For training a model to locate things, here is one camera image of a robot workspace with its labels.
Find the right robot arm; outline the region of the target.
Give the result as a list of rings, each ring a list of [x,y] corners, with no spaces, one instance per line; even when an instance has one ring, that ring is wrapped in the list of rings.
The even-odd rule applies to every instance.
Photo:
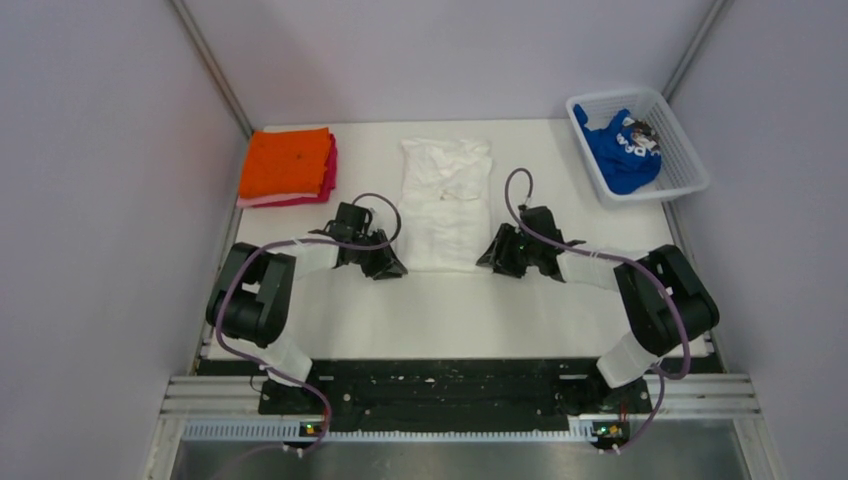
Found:
[[[500,225],[477,266],[513,278],[534,267],[558,282],[614,292],[624,307],[629,329],[587,373],[578,389],[580,406],[614,411],[645,371],[718,324],[715,301],[678,247],[609,252],[567,241],[544,206],[520,206],[519,219]]]

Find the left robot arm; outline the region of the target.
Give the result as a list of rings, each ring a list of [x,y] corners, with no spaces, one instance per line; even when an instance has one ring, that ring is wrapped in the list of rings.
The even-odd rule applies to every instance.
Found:
[[[206,306],[206,321],[228,353],[255,363],[283,385],[283,401],[297,413],[319,404],[329,417],[329,399],[308,378],[311,359],[285,334],[296,281],[356,265],[372,280],[399,279],[408,270],[392,248],[402,216],[392,209],[395,229],[373,225],[375,213],[357,200],[338,205],[323,227],[292,239],[257,246],[236,242],[227,253]]]

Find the white t-shirt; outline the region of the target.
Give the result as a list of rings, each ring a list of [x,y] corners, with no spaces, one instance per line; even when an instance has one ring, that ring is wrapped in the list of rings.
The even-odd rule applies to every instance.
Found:
[[[401,147],[401,260],[415,272],[480,273],[492,234],[490,143],[408,138]]]

